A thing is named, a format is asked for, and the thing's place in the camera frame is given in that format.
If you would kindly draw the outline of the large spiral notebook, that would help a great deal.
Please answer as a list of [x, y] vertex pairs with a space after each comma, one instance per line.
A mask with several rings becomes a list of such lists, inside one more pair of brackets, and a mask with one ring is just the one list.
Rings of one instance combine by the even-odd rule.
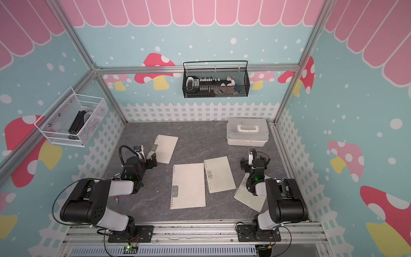
[[173, 166], [170, 209], [206, 206], [204, 164]]

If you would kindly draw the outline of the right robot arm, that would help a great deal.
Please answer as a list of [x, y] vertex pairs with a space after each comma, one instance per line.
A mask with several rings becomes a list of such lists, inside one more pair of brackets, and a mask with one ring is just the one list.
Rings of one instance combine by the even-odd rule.
[[308, 208], [295, 179], [266, 178], [270, 157], [254, 148], [248, 150], [248, 159], [240, 167], [248, 177], [245, 189], [253, 197], [266, 197], [268, 210], [253, 219], [253, 231], [275, 230], [289, 223], [308, 221]]

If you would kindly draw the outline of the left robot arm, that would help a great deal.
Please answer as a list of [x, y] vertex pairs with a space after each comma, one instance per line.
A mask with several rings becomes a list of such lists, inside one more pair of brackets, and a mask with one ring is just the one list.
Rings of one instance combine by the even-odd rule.
[[112, 232], [134, 232], [134, 218], [107, 207], [110, 197], [137, 194], [143, 187], [147, 169], [157, 166], [157, 156], [149, 159], [140, 155], [128, 158], [123, 164], [120, 179], [81, 179], [60, 211], [63, 222], [94, 225]]

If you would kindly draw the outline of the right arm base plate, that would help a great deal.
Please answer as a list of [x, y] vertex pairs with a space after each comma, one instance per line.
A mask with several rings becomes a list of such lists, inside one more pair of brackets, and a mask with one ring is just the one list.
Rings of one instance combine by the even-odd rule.
[[240, 242], [280, 242], [279, 229], [261, 230], [258, 226], [237, 223], [235, 225], [238, 241]]

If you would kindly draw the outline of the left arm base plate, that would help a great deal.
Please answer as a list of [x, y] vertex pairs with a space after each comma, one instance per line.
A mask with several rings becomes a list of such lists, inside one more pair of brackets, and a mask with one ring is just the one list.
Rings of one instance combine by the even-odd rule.
[[154, 226], [131, 226], [125, 231], [110, 231], [109, 243], [150, 243]]

